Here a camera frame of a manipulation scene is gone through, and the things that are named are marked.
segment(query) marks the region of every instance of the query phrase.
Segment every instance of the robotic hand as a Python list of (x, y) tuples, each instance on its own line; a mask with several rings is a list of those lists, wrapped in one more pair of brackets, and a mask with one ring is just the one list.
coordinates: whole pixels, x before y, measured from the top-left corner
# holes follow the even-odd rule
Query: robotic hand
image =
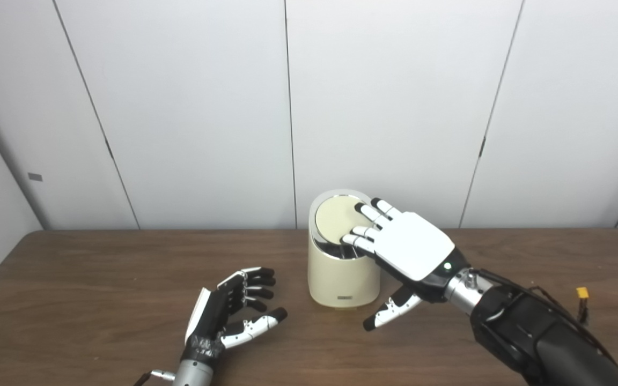
[(618, 386), (618, 366), (607, 350), (552, 298), (484, 269), (473, 269), (452, 240), (416, 213), (380, 198), (357, 212), (373, 227), (354, 227), (353, 245), (403, 283), (364, 321), (381, 327), (422, 301), (449, 301), (470, 317), (476, 342), (530, 386)]
[(135, 386), (144, 384), (150, 376), (172, 381), (173, 386), (208, 386), (224, 350), (249, 342), (287, 317), (285, 308), (276, 308), (250, 320), (228, 322), (228, 316), (245, 306), (261, 313), (267, 310), (256, 296), (273, 298), (273, 292), (264, 288), (275, 284), (273, 274), (273, 269), (246, 268), (221, 281), (215, 291), (202, 288), (187, 323), (178, 372), (153, 370), (144, 374)]

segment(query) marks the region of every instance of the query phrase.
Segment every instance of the back of robotic hand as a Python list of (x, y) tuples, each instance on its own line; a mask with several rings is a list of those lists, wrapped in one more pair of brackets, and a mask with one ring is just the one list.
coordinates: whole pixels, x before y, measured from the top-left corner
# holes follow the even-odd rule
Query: back of robotic hand
[(531, 386), (618, 386), (614, 359), (559, 303), (473, 269), (444, 232), (416, 213), (402, 213), (380, 198), (355, 210), (373, 227), (355, 227), (342, 242), (403, 284), (364, 320), (367, 331), (422, 301), (449, 301), (470, 317), (476, 341)]

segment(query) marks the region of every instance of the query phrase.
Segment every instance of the black wire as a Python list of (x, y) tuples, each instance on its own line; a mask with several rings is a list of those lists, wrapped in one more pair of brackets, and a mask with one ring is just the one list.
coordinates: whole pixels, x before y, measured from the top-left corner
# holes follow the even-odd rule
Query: black wire
[(610, 355), (610, 353), (607, 351), (607, 349), (605, 349), (605, 347), (601, 344), (601, 342), (599, 342), (599, 340), (597, 340), (594, 337), (594, 335), (591, 334), (590, 331), (586, 330), (586, 328), (583, 327), (581, 323), (578, 323), (576, 320), (574, 320), (573, 316), (571, 316), (571, 314), (569, 314), (566, 310), (564, 310), (563, 307), (561, 306), (555, 307), (556, 305), (554, 305), (553, 303), (550, 303), (549, 301), (541, 298), (540, 296), (535, 295), (535, 293), (533, 293), (532, 291), (525, 289), (524, 287), (518, 285), (517, 283), (514, 283), (511, 280), (507, 278), (503, 278), (499, 274), (491, 273), (490, 271), (486, 271), (485, 269), (470, 269), (469, 272), (478, 274), (478, 276), (481, 276), (481, 278), (485, 278), (490, 281), (495, 281), (495, 283), (504, 284), (505, 286), (510, 286), (522, 292), (523, 294), (531, 296), (535, 300), (538, 300), (543, 305), (549, 308), (552, 308), (554, 311), (559, 313), (559, 315), (563, 317), (567, 322), (569, 322), (572, 325), (572, 327), (576, 328), (578, 332), (584, 335), (586, 339), (590, 340), (591, 344), (593, 344), (596, 347), (596, 349), (599, 350), (599, 352), (601, 352), (605, 357), (607, 357), (607, 359), (612, 361), (612, 363), (618, 367), (618, 364), (616, 364), (616, 361), (614, 360), (612, 355)]
[(137, 382), (135, 382), (135, 384), (133, 384), (133, 386), (142, 386), (145, 382), (147, 382), (150, 376), (150, 373), (145, 372), (144, 374), (142, 374), (141, 377), (139, 377), (139, 379), (137, 380)]

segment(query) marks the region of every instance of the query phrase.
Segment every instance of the white hand cover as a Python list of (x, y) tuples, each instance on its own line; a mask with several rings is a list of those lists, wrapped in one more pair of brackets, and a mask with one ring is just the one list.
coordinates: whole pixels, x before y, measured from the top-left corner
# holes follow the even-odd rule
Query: white hand cover
[(355, 227), (343, 242), (375, 254), (414, 281), (426, 278), (454, 250), (448, 235), (418, 214), (401, 213), (377, 198), (372, 203), (378, 210), (363, 204), (355, 209), (375, 227)]

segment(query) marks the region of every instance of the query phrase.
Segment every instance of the panel seam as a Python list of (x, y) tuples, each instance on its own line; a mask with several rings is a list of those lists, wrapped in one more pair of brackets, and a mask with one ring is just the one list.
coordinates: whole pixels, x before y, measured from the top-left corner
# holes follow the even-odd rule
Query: panel seam
[[(502, 81), (505, 78), (505, 71), (507, 70), (507, 63), (510, 60), (510, 54), (512, 53), (512, 47), (514, 45), (514, 39), (517, 37), (517, 29), (519, 26), (519, 20), (521, 19), (521, 13), (523, 12), (523, 6), (526, 0), (521, 0), (521, 5), (519, 7), (519, 12), (517, 14), (517, 22), (514, 24), (514, 30), (512, 31), (512, 38), (510, 39), (510, 46), (507, 49), (507, 56), (505, 56), (505, 63), (502, 66), (502, 72), (500, 73), (500, 81), (497, 83), (497, 90), (495, 90), (495, 98), (492, 101), (492, 107), (490, 107), (490, 115), (488, 115), (488, 122), (485, 125), (485, 132), (483, 133), (483, 142), (481, 143), (482, 147), (485, 147), (486, 140), (488, 139), (488, 130), (490, 130), (490, 123), (492, 121), (493, 113), (495, 112), (495, 106), (497, 105), (497, 98), (500, 95), (500, 89), (502, 87)], [(476, 159), (476, 165), (474, 166), (474, 172), (471, 175), (471, 183), (469, 183), (469, 190), (466, 193), (466, 200), (464, 200), (464, 206), (461, 210), (461, 217), (459, 218), (459, 226), (464, 223), (464, 215), (466, 215), (466, 208), (469, 204), (469, 198), (471, 197), (471, 190), (474, 186), (474, 181), (476, 180), (476, 172), (478, 172), (479, 164), (481, 163), (481, 156), (483, 152), (479, 152), (479, 157)]]
[[(85, 80), (85, 75), (83, 73), (83, 69), (80, 67), (80, 62), (78, 60), (78, 56), (76, 55), (76, 50), (73, 48), (73, 43), (71, 42), (71, 36), (68, 35), (68, 30), (66, 29), (66, 24), (61, 17), (61, 11), (58, 9), (58, 4), (56, 0), (51, 0), (54, 3), (54, 10), (56, 10), (56, 15), (58, 17), (59, 22), (61, 23), (61, 28), (63, 29), (63, 33), (66, 36), (66, 42), (68, 42), (68, 46), (71, 49), (71, 53), (73, 54), (73, 59), (76, 61), (76, 67), (78, 68), (78, 72), (80, 74), (80, 78), (83, 80), (83, 85), (85, 87), (85, 91), (87, 93), (87, 97), (90, 100), (90, 105), (92, 106), (92, 110), (94, 112), (95, 118), (97, 118), (97, 123), (99, 124), (99, 129), (101, 130), (101, 136), (103, 136), (106, 144), (108, 145), (108, 138), (106, 137), (106, 132), (104, 130), (104, 125), (101, 124), (101, 119), (99, 118), (99, 113), (97, 112), (97, 107), (95, 105), (94, 99), (92, 98), (92, 94), (90, 93), (90, 88), (87, 85), (87, 81)], [(118, 180), (121, 182), (121, 187), (123, 188), (123, 193), (128, 200), (128, 205), (130, 206), (130, 212), (133, 213), (133, 218), (135, 218), (135, 224), (137, 225), (137, 229), (142, 229), (139, 225), (139, 220), (137, 220), (137, 215), (135, 214), (135, 208), (133, 207), (132, 201), (130, 201), (130, 196), (128, 195), (128, 190), (126, 189), (126, 184), (123, 182), (123, 176), (121, 175), (121, 171), (118, 169), (118, 164), (116, 163), (115, 157), (113, 154), (111, 155), (111, 161), (113, 162), (113, 167), (116, 169), (116, 174), (118, 174)]]
[(290, 113), (290, 157), (292, 159), (292, 197), (295, 203), (295, 229), (299, 229), (297, 222), (297, 178), (295, 176), (295, 138), (292, 130), (292, 91), (290, 88), (290, 43), (288, 41), (288, 2), (283, 0), (285, 14), (285, 63), (288, 67), (288, 109)]

